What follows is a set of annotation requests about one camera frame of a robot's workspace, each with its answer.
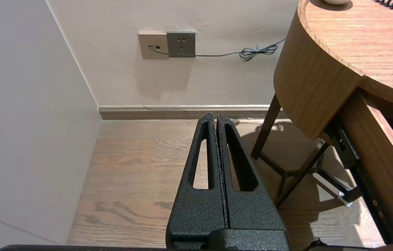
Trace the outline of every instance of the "electrical outlet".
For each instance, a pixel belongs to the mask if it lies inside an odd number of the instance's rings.
[[[171,58],[194,58],[195,56],[195,32],[167,32],[168,52]]]
[[[167,34],[139,34],[138,38],[143,59],[169,58],[168,55],[156,53],[150,49],[150,46],[152,46],[156,51],[168,53]]]

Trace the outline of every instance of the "small round object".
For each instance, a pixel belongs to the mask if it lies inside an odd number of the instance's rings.
[[[324,1],[331,5],[344,5],[348,3],[350,0],[324,0]]]

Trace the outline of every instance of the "textured black metal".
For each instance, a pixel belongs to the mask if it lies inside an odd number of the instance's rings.
[[[290,250],[283,230],[220,229],[209,235],[207,247],[214,250]]]
[[[378,191],[374,187],[370,177],[362,166],[359,154],[356,151],[353,143],[349,139],[345,129],[338,119],[331,122],[327,127],[326,132],[335,144],[337,154],[340,157],[343,165],[351,171],[354,181],[359,187],[370,214],[375,221],[381,237],[386,244],[393,243],[393,221],[386,210],[383,201],[378,195]]]
[[[207,141],[209,189],[193,188],[201,142]],[[166,246],[201,249],[209,234],[227,227],[220,183],[217,138],[211,113],[198,120],[166,228]]]
[[[195,189],[192,183],[204,139],[209,180],[213,184],[209,189]],[[229,150],[240,191],[233,189]],[[211,113],[198,121],[167,225],[166,246],[192,250],[289,250],[283,221],[246,154],[235,125],[223,116],[217,118],[216,132]]]

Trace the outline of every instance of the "dark wooden leg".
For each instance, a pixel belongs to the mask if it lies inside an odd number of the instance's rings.
[[[281,192],[283,192],[285,181],[286,181],[286,176],[282,176],[280,179],[279,189],[277,189],[277,198],[280,197]]]
[[[258,157],[260,156],[263,146],[265,146],[266,139],[271,132],[275,119],[279,114],[280,108],[281,106],[279,100],[277,100],[277,96],[274,94],[274,98],[272,98],[272,102],[269,107],[268,113],[266,114],[265,121],[263,122],[262,129],[260,130],[257,141],[255,142],[254,148],[252,149],[251,156],[253,159],[258,159]]]
[[[300,167],[300,173],[292,178],[287,189],[276,199],[275,206],[279,206],[284,202],[284,200],[291,194],[295,187],[300,183],[303,177],[309,172],[311,167],[316,163],[316,161],[324,154],[325,150],[328,148],[329,144],[324,143],[320,149],[315,149],[311,155],[305,160],[302,167]]]

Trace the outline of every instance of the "curved wooden desktop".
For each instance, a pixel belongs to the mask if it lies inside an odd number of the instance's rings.
[[[393,219],[393,10],[373,0],[301,0],[274,87],[311,138],[341,119]]]

